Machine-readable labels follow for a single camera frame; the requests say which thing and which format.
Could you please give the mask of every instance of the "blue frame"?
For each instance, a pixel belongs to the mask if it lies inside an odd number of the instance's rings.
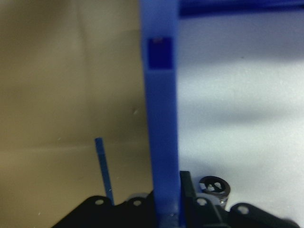
[[[179,17],[288,10],[304,0],[141,0],[142,60],[156,211],[179,214],[176,46]]]

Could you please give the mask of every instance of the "black plastic part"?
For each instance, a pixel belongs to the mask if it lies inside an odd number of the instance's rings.
[[[206,176],[200,179],[199,185],[203,193],[217,197],[222,208],[225,208],[230,193],[230,186],[225,180],[215,176]]]
[[[242,214],[240,207],[248,209]],[[296,223],[277,218],[248,203],[238,203],[230,209],[228,222],[233,228],[299,228]]]
[[[203,198],[206,201],[205,205],[200,205],[196,197],[190,172],[180,172],[181,195],[184,205],[184,215],[187,228],[215,227],[228,228],[225,224],[222,215],[227,217],[227,212],[221,207],[214,206],[211,201]]]
[[[201,198],[199,204],[190,172],[181,171],[180,180],[186,228],[299,228],[295,222],[277,218],[247,203],[236,204],[230,212],[206,198]]]
[[[100,200],[103,200],[103,203],[97,205]],[[132,198],[117,206],[112,206],[107,197],[92,196],[53,226],[53,228],[100,227],[155,228],[153,194],[151,193],[147,198]]]
[[[239,203],[225,211],[207,198],[197,198],[190,172],[181,171],[180,217],[186,228],[299,228],[255,206]],[[53,228],[156,228],[153,193],[113,206],[107,197],[92,196],[59,221]],[[176,227],[166,223],[165,228]]]

